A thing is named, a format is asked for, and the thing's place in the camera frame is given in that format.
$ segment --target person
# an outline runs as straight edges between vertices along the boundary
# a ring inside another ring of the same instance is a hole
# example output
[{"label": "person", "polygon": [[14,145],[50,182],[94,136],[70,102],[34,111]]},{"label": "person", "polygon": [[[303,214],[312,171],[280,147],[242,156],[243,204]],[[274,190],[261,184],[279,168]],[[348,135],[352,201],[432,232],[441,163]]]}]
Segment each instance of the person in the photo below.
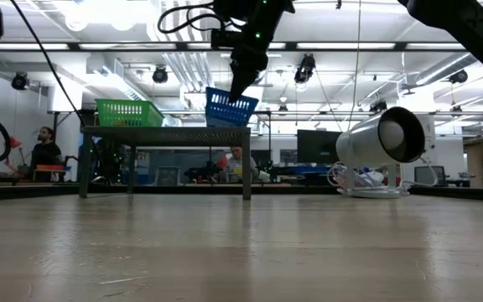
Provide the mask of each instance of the person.
[{"label": "person", "polygon": [[[31,166],[29,167],[28,178],[33,179],[34,171],[39,164],[63,164],[64,160],[60,152],[59,146],[54,142],[55,132],[48,127],[42,127],[39,131],[37,143],[32,152]],[[50,172],[37,172],[34,176],[35,181],[50,182]]]},{"label": "person", "polygon": [[[226,161],[226,166],[223,171],[227,174],[227,182],[240,182],[242,181],[242,148],[231,147],[231,154],[232,157]],[[253,180],[258,178],[257,163],[252,157],[251,176]]]}]

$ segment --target blue basket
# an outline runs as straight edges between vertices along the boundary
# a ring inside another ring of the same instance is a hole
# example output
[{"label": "blue basket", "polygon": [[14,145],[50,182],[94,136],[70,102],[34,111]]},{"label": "blue basket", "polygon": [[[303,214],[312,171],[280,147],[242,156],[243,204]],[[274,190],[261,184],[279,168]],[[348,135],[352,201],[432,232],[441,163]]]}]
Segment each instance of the blue basket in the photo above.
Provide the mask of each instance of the blue basket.
[{"label": "blue basket", "polygon": [[206,125],[215,128],[246,127],[255,112],[258,99],[241,96],[237,102],[229,103],[231,93],[206,87]]}]

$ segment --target green basket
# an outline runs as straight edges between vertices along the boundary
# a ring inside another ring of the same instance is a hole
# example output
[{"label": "green basket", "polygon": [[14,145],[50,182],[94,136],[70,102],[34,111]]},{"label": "green basket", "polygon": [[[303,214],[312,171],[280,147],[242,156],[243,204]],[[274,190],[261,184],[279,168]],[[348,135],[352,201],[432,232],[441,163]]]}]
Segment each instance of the green basket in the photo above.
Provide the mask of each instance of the green basket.
[{"label": "green basket", "polygon": [[161,127],[164,115],[152,102],[96,99],[103,127]]}]

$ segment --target computer screen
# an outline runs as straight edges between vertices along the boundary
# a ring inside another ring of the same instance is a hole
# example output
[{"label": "computer screen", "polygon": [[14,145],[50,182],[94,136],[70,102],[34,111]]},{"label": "computer screen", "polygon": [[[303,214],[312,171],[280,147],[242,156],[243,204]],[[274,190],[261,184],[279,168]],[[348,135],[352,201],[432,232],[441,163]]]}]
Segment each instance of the computer screen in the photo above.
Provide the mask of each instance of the computer screen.
[{"label": "computer screen", "polygon": [[336,141],[340,132],[298,130],[298,163],[334,164],[339,161]]},{"label": "computer screen", "polygon": [[[437,185],[446,185],[446,175],[443,166],[432,166],[437,175]],[[415,167],[415,182],[431,185],[434,183],[434,176],[429,167]]]}]

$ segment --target gray table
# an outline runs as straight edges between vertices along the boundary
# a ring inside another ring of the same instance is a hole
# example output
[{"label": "gray table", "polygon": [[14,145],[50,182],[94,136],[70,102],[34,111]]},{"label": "gray table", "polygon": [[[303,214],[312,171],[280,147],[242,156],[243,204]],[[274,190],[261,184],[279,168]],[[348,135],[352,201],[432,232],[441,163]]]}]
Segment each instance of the gray table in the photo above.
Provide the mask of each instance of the gray table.
[{"label": "gray table", "polygon": [[[130,128],[85,127],[83,150],[92,148],[92,137],[118,141],[130,147],[127,192],[135,185],[137,147],[239,147],[242,150],[243,199],[251,199],[251,129],[250,128]],[[80,197],[86,198],[89,188],[91,152],[83,152],[80,178]]]}]

